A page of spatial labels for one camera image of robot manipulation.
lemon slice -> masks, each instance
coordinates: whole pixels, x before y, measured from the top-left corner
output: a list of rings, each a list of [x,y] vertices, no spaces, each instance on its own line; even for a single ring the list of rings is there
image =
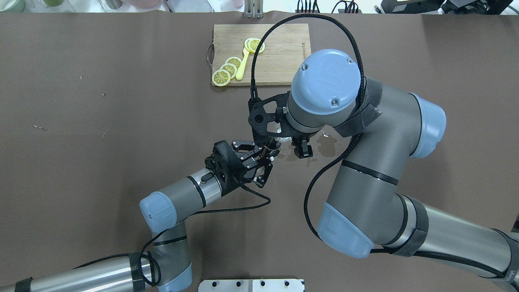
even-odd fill
[[[229,59],[225,60],[225,63],[231,63],[236,66],[236,68],[240,68],[241,59],[238,57],[229,57]]]
[[[216,86],[225,86],[230,82],[230,73],[227,70],[220,69],[213,73],[213,83]]]
[[[245,47],[250,52],[256,52],[256,49],[258,48],[258,45],[260,44],[260,41],[261,40],[259,38],[250,37],[250,38],[245,40]],[[259,52],[263,52],[264,50],[265,50],[265,44],[263,43],[261,45],[261,48],[259,49]]]
[[[225,63],[223,64],[220,69],[223,69],[230,74],[230,78],[233,79],[236,76],[236,73],[238,72],[238,68],[234,64],[231,63]]]

light blue cover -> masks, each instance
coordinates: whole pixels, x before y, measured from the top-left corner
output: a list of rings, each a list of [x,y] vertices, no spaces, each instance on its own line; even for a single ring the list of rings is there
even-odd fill
[[[176,209],[168,196],[161,192],[153,192],[142,199],[140,204],[142,215],[154,233],[160,233],[176,224]]]
[[[420,105],[421,113],[421,133],[420,140],[415,152],[411,155],[414,158],[424,158],[431,154],[440,142],[447,126],[447,117],[443,109],[418,95],[411,93]]]
[[[324,203],[317,233],[326,244],[354,258],[367,257],[375,247],[362,231],[328,203]]]
[[[187,289],[191,285],[191,282],[193,282],[193,273],[191,272],[191,265],[192,264],[190,263],[189,266],[173,280],[165,283],[164,285],[158,286],[159,291],[180,292],[184,289]]]
[[[354,102],[359,87],[357,64],[344,52],[324,49],[303,61],[294,75],[291,90],[295,103],[304,111],[330,115]]]

brown table surface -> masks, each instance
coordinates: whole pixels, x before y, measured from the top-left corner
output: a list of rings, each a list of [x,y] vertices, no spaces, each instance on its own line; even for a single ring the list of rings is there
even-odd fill
[[[143,197],[203,168],[214,142],[251,139],[249,89],[210,84],[213,25],[289,15],[1,14],[0,285],[140,249],[150,234]],[[509,231],[519,206],[519,18],[335,16],[354,34],[367,76],[416,92],[447,114],[443,141],[409,162],[399,191]],[[309,23],[314,51],[352,54],[331,23],[296,22]],[[298,161],[283,146],[262,189],[272,204],[187,220],[194,272],[187,291],[206,279],[260,277],[304,278],[312,292],[498,291],[428,259],[353,259],[316,239],[304,219],[304,193],[347,145],[328,131],[331,138],[312,140],[316,159]],[[314,224],[335,172],[310,198]],[[238,190],[213,207],[260,202]]]

hole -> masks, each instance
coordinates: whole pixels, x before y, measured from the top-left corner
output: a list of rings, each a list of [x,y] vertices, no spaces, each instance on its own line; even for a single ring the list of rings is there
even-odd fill
[[[260,124],[261,122],[263,122],[263,116],[262,115],[256,115],[254,117],[254,120],[256,121],[256,123]]]
[[[267,114],[273,114],[276,112],[277,104],[275,101],[271,101],[263,105],[263,109]]]
[[[281,128],[279,127],[279,124],[276,122],[269,122],[267,124],[267,132],[277,133],[278,129],[281,129]]]

wooden cutting board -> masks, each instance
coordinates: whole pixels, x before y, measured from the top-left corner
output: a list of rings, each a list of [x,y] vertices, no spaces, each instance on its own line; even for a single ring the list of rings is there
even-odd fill
[[[243,58],[243,43],[249,37],[262,38],[272,24],[215,24],[213,70],[227,58]],[[265,40],[265,50],[258,55],[255,78],[257,85],[290,85],[303,60],[310,56],[310,34],[307,23],[283,24]],[[231,80],[228,86],[251,85],[250,53],[243,79]]]

